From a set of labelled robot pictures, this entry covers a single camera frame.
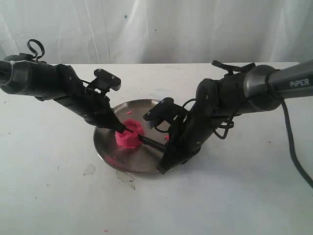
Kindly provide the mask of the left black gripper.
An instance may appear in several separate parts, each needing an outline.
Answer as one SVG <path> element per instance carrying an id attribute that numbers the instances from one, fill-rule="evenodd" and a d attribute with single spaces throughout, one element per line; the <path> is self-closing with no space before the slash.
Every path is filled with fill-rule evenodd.
<path id="1" fill-rule="evenodd" d="M 93 80 L 85 87 L 82 81 L 62 81 L 60 90 L 64 93 L 54 101 L 82 117 L 85 122 L 100 128 L 125 131 L 125 125 L 120 122 L 106 96 L 110 87 L 106 82 Z"/>

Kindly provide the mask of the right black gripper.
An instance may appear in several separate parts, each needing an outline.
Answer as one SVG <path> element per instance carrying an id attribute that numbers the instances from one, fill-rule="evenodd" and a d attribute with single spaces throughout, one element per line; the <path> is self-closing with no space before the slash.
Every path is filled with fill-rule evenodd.
<path id="1" fill-rule="evenodd" d="M 156 166 L 158 172 L 164 175 L 196 155 L 223 122 L 226 128 L 232 127 L 232 121 L 228 119 L 227 116 L 208 117 L 203 108 L 194 104 L 182 126 L 171 130 L 163 156 Z"/>

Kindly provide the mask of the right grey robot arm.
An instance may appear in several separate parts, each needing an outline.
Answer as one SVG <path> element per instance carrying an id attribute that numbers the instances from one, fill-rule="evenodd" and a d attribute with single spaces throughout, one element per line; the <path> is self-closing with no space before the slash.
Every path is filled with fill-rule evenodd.
<path id="1" fill-rule="evenodd" d="M 211 135 L 225 139 L 242 114 L 272 111 L 285 106 L 287 98 L 313 94 L 313 63 L 307 61 L 282 70 L 254 63 L 238 67 L 218 61 L 213 65 L 226 71 L 220 80 L 206 78 L 197 87 L 190 110 L 164 98 L 151 111 L 152 126 L 169 123 L 163 156 L 156 168 L 166 173 L 198 154 Z"/>

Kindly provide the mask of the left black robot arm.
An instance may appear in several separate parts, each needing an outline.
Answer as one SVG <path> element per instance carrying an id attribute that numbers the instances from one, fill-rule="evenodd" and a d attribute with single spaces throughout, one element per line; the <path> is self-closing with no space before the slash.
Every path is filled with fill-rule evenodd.
<path id="1" fill-rule="evenodd" d="M 73 67 L 32 60 L 28 54 L 10 55 L 0 62 L 0 88 L 7 94 L 54 100 L 99 128 L 123 133 L 107 93 L 118 91 L 121 80 L 103 69 L 94 71 L 91 82 L 80 79 Z"/>

